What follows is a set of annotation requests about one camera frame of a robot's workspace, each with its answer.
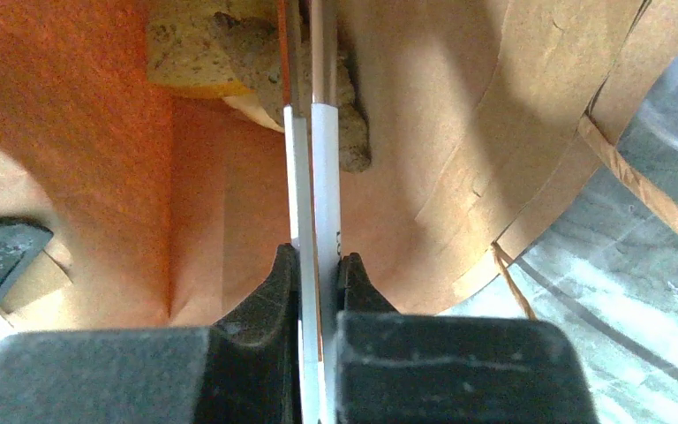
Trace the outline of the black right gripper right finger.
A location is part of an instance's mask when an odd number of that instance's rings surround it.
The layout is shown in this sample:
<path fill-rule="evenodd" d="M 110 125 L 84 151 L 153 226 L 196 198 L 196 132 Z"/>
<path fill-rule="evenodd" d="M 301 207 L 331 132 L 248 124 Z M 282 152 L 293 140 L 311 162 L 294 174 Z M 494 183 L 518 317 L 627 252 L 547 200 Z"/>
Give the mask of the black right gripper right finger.
<path fill-rule="evenodd" d="M 594 423 L 576 351 L 548 322 L 399 313 L 359 254 L 340 263 L 341 423 Z"/>

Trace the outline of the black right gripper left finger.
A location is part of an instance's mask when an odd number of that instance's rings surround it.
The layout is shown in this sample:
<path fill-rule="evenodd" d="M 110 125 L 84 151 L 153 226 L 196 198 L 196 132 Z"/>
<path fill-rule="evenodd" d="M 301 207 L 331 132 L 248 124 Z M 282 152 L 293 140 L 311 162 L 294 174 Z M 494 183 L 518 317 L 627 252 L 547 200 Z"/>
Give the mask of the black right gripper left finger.
<path fill-rule="evenodd" d="M 299 423 L 298 255 L 211 326 L 0 342 L 0 423 Z"/>

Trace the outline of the red paper bag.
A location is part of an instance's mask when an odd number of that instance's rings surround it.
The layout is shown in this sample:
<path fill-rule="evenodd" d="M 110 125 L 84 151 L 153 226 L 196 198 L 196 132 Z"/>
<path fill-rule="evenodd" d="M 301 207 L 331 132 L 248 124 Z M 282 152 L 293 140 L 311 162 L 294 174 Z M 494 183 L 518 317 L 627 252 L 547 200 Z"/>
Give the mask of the red paper bag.
<path fill-rule="evenodd" d="M 281 132 L 147 79 L 150 1 L 0 1 L 0 216 L 54 232 L 16 328 L 202 325 L 289 237 Z M 341 1 L 372 162 L 342 174 L 343 247 L 404 312 L 516 256 L 678 54 L 678 1 Z"/>

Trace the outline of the sliced fake bread piece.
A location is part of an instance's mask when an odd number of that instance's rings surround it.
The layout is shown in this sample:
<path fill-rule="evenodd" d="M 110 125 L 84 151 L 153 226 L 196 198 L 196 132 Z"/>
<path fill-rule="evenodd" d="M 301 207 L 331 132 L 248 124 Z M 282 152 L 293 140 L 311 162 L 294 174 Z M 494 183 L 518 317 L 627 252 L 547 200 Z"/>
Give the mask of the sliced fake bread piece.
<path fill-rule="evenodd" d="M 148 6 L 150 82 L 174 96 L 222 100 L 245 119 L 283 131 L 260 105 L 257 95 L 237 80 L 229 58 L 208 29 L 208 20 L 217 12 L 274 23 L 274 1 L 150 1 Z"/>

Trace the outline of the brown fake bread roll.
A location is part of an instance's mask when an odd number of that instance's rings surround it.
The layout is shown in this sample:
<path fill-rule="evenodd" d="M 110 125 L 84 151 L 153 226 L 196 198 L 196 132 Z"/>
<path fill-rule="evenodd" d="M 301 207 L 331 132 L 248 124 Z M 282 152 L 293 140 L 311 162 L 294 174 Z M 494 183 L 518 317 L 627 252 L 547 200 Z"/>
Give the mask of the brown fake bread roll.
<path fill-rule="evenodd" d="M 260 106 L 277 125 L 284 125 L 280 41 L 276 27 L 265 19 L 238 19 L 217 12 L 209 21 L 209 32 L 227 55 L 237 80 L 255 93 Z M 338 53 L 336 66 L 340 169 L 360 173 L 369 169 L 372 162 L 368 126 L 356 108 L 356 92 L 342 51 Z"/>

